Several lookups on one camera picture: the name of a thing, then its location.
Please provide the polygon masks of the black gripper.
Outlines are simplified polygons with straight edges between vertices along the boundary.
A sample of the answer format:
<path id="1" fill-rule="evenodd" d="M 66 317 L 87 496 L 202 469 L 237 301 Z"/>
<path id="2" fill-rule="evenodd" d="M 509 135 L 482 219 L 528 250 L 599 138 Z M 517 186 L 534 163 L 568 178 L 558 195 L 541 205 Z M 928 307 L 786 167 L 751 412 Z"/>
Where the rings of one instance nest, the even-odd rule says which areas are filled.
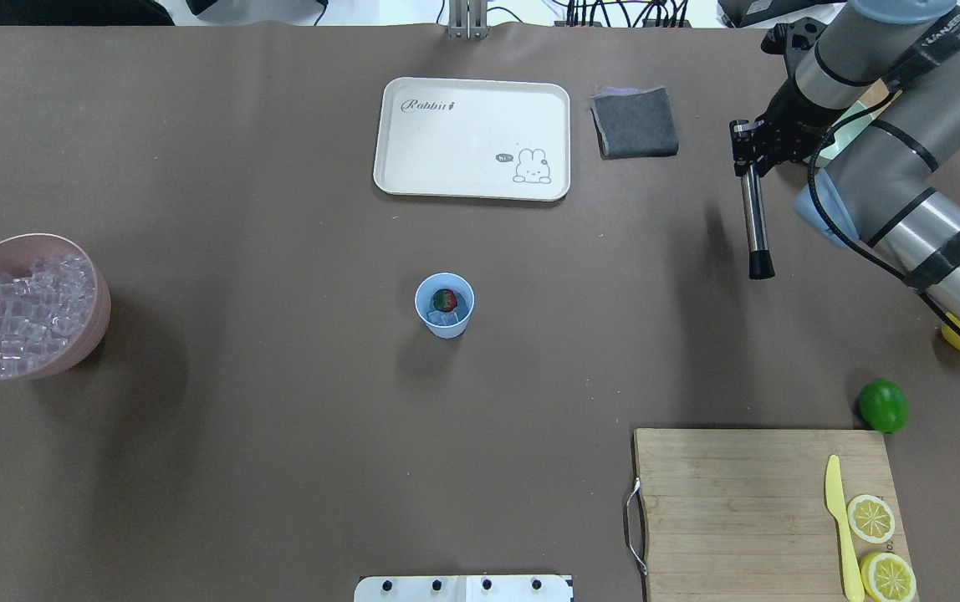
<path id="1" fill-rule="evenodd" d="M 733 174 L 746 176 L 756 165 L 758 175 L 766 176 L 786 161 L 806 163 L 823 134 L 843 114 L 843 108 L 817 105 L 806 98 L 797 80 L 789 77 L 758 121 L 729 122 Z"/>

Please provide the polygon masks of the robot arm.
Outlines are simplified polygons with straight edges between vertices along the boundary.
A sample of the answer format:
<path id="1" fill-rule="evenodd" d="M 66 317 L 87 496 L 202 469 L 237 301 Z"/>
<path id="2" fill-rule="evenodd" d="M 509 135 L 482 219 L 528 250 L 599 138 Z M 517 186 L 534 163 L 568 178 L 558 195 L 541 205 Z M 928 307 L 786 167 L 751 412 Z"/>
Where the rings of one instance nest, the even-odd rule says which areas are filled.
<path id="1" fill-rule="evenodd" d="M 750 277 L 774 275 L 759 182 L 805 161 L 796 210 L 911 290 L 960 339 L 960 206 L 928 180 L 960 150 L 960 4 L 850 1 L 755 120 L 729 125 Z"/>

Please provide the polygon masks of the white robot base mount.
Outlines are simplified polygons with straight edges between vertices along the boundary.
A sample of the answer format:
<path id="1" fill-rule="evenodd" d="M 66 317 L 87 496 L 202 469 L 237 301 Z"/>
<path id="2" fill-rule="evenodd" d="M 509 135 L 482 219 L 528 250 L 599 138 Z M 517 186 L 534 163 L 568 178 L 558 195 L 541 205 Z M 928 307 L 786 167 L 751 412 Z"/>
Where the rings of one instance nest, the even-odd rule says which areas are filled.
<path id="1" fill-rule="evenodd" d="M 354 601 L 574 601 L 573 580 L 557 574 L 369 576 Z"/>

